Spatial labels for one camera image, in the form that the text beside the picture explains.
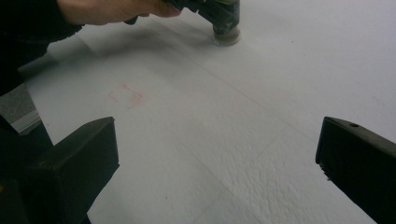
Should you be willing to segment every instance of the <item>red stain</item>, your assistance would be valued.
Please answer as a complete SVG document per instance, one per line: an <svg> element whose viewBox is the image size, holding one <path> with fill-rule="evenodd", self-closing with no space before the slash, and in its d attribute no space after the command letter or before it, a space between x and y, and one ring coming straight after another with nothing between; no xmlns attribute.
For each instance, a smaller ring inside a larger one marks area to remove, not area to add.
<svg viewBox="0 0 396 224"><path fill-rule="evenodd" d="M119 85L107 96L112 101L122 104L128 109L132 109L138 105L141 105L144 101L144 96L141 93L133 91L129 86L125 84Z"/></svg>

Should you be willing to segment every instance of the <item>power tool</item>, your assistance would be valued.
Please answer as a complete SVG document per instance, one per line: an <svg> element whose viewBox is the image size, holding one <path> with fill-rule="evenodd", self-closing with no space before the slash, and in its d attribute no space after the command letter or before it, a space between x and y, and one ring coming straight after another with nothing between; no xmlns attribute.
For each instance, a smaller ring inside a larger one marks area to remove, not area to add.
<svg viewBox="0 0 396 224"><path fill-rule="evenodd" d="M239 11L240 0L163 0L178 10L184 7L213 24L214 42L217 45L229 46L238 42L240 37ZM126 21L135 24L137 17Z"/></svg>

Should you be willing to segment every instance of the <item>dark sleeve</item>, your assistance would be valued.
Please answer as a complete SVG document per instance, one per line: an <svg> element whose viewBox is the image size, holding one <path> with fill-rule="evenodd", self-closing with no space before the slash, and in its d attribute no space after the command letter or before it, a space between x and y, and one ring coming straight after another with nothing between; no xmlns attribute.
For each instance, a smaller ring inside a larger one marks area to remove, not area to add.
<svg viewBox="0 0 396 224"><path fill-rule="evenodd" d="M0 96L22 84L20 66L81 29L64 20L56 0L0 0L0 19Z"/></svg>
<svg viewBox="0 0 396 224"><path fill-rule="evenodd" d="M3 35L19 41L49 43L64 39L81 29L68 24L56 0L1 0Z"/></svg>

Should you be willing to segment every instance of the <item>white surface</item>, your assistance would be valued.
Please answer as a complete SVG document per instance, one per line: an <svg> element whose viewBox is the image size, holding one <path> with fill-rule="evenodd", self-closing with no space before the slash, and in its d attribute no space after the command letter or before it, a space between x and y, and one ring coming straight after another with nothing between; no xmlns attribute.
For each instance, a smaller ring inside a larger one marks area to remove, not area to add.
<svg viewBox="0 0 396 224"><path fill-rule="evenodd" d="M113 116L92 223L374 223L315 164L325 116L395 142L396 2L242 0L242 38L179 18L86 26L22 69L54 143Z"/></svg>

